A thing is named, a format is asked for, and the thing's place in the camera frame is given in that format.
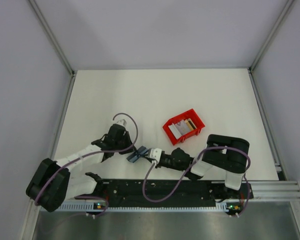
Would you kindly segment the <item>red plastic bin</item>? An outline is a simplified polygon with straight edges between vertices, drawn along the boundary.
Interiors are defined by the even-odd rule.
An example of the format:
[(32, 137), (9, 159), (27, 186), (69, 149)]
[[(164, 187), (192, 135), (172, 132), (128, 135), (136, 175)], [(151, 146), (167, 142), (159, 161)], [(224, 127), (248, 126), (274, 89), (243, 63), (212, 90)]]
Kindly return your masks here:
[(172, 145), (175, 146), (193, 136), (198, 136), (204, 127), (205, 124), (192, 108), (170, 118), (162, 128)]

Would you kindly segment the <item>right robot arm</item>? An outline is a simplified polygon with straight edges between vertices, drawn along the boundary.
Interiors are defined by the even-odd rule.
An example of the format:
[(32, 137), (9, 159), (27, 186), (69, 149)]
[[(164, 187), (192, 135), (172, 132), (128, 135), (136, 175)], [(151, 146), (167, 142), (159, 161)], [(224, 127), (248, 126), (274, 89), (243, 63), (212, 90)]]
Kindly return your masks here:
[(235, 198), (242, 191), (242, 179), (251, 161), (248, 158), (250, 143), (238, 137), (210, 134), (206, 149), (202, 154), (191, 157), (181, 148), (176, 148), (171, 154), (160, 149), (149, 154), (154, 157), (156, 168), (168, 168), (185, 173), (185, 177), (200, 180), (213, 167), (225, 171), (223, 192), (229, 198)]

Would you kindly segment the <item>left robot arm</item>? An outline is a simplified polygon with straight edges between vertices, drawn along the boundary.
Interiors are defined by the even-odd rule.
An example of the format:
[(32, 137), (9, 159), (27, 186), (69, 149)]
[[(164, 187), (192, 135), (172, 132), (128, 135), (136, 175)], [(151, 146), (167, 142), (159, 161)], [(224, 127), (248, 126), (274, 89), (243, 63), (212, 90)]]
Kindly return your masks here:
[(136, 149), (132, 144), (125, 124), (120, 120), (102, 138), (84, 149), (59, 160), (44, 159), (25, 193), (48, 212), (54, 212), (65, 200), (80, 195), (99, 198), (104, 187), (97, 182), (98, 176), (93, 173), (93, 167), (113, 157), (115, 153), (132, 153)]

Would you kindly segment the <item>blue leather card holder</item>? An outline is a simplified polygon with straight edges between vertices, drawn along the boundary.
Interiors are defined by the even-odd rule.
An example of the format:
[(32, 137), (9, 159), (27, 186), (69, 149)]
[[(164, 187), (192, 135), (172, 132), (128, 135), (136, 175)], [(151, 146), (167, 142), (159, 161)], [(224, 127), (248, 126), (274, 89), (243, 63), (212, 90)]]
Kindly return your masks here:
[(148, 154), (148, 151), (148, 148), (146, 148), (145, 146), (141, 146), (135, 152), (129, 155), (126, 159), (130, 163), (135, 163), (138, 159), (145, 157)]

